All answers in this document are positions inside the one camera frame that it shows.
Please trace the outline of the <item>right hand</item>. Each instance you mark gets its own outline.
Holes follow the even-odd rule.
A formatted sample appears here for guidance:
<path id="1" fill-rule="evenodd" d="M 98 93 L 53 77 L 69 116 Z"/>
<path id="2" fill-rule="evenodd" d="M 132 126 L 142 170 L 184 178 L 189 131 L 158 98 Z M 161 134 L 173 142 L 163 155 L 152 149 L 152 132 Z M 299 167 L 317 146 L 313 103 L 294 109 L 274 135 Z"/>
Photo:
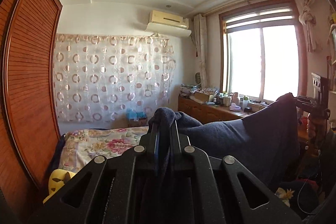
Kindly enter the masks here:
<path id="1" fill-rule="evenodd" d="M 329 131 L 329 121 L 314 114 L 307 116 L 307 129 L 309 139 L 313 139 L 316 136 L 324 137 Z"/>

